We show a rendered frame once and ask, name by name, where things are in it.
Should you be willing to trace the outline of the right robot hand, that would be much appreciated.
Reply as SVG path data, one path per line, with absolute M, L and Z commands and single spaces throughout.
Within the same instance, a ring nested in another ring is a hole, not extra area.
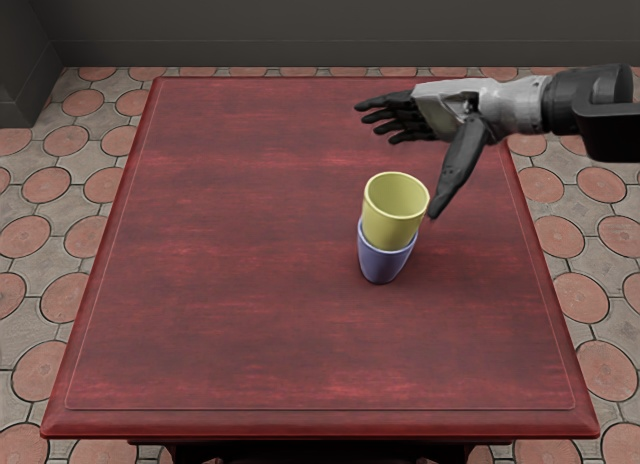
M 441 140 L 449 144 L 435 196 L 427 208 L 434 220 L 474 170 L 483 148 L 512 134 L 545 132 L 543 93 L 551 79 L 528 76 L 511 82 L 463 78 L 421 83 L 414 88 L 362 101 L 364 124 L 388 142 Z

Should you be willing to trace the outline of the yellow cup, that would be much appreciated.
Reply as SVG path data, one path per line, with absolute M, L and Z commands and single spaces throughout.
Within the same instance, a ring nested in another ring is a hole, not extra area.
M 407 246 L 426 214 L 430 194 L 412 175 L 389 171 L 366 183 L 361 224 L 366 240 L 384 251 Z

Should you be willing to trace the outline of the purple cup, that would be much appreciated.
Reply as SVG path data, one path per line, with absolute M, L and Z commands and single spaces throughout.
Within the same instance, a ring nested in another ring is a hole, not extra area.
M 404 268 L 408 261 L 418 233 L 415 233 L 409 243 L 398 250 L 386 251 L 370 244 L 364 236 L 362 219 L 357 227 L 357 254 L 362 275 L 373 284 L 387 284 L 392 282 Z

